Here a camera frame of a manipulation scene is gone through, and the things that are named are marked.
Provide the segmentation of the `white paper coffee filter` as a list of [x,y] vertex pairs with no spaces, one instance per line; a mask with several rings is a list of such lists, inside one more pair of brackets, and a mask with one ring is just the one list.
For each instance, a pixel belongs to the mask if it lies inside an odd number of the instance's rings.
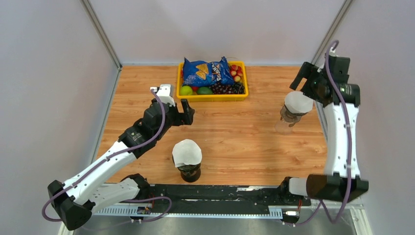
[[198,165],[202,161],[202,151],[195,141],[185,139],[175,144],[172,157],[175,167]]

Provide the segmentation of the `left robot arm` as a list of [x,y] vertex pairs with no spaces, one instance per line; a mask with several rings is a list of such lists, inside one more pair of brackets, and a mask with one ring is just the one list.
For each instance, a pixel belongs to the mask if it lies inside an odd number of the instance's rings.
[[143,117],[127,128],[105,154],[63,183],[55,180],[48,185],[49,203],[68,230],[82,227],[102,208],[134,199],[143,203],[149,198],[150,185],[140,174],[129,175],[109,187],[102,184],[152,149],[170,127],[193,123],[195,110],[186,99],[181,104],[182,113],[175,103],[153,99]]

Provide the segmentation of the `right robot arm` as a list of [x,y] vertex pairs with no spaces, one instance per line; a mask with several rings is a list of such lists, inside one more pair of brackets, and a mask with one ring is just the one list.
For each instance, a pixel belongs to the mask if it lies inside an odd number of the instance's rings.
[[279,197],[288,205],[298,200],[299,195],[349,203],[369,189],[368,181],[361,179],[356,156],[360,87],[348,83],[349,58],[329,56],[328,62],[329,66],[322,68],[304,62],[290,85],[295,90],[305,79],[301,92],[322,105],[326,121],[327,159],[323,174],[285,179],[287,186],[279,191]]

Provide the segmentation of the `dark coffee dripper on stand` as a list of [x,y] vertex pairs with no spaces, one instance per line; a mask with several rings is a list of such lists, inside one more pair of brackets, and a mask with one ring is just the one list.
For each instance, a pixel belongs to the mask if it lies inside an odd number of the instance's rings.
[[176,168],[185,182],[193,183],[200,178],[202,158],[191,157],[176,160],[176,158],[172,156],[172,161],[174,164],[178,164]]

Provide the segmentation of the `light green apple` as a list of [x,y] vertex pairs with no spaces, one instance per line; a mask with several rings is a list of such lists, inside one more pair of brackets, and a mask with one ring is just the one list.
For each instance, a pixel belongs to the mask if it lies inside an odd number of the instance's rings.
[[193,95],[193,89],[190,86],[182,86],[179,89],[180,96]]

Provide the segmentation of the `dark green avocado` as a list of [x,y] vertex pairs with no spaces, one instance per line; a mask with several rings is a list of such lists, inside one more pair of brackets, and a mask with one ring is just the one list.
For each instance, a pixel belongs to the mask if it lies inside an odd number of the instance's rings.
[[213,91],[209,87],[199,87],[196,93],[197,95],[211,95]]

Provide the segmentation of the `blue chips bag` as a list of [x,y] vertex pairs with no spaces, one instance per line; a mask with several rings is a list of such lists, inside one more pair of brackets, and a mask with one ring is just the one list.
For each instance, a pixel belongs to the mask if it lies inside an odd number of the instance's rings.
[[220,61],[189,61],[184,58],[183,85],[193,87],[208,87],[216,83],[233,85],[235,83],[230,73],[230,67],[226,57]]

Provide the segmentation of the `clear glass carafe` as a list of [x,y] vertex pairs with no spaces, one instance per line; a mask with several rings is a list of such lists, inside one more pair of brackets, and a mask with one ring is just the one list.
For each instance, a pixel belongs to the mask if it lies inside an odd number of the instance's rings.
[[296,124],[296,122],[288,122],[284,118],[281,118],[275,124],[275,131],[281,135],[290,135]]

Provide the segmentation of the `dark purple grapes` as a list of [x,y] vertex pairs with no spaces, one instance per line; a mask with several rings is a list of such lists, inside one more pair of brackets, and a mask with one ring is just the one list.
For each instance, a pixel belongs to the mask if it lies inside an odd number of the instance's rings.
[[240,82],[235,82],[233,85],[216,83],[209,88],[213,94],[245,94],[245,86]]

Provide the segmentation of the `red peaches bunch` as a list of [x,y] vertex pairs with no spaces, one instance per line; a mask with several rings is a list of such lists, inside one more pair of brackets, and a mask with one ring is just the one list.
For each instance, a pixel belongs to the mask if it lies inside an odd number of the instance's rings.
[[241,82],[243,77],[242,67],[236,64],[229,65],[230,74],[234,80],[234,82]]

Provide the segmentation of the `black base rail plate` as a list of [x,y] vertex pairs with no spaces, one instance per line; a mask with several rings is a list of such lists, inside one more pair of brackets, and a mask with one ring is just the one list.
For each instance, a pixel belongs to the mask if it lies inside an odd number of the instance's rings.
[[144,189],[134,201],[145,200],[151,212],[169,215],[272,215],[271,209],[310,206],[311,201],[279,186],[168,185]]

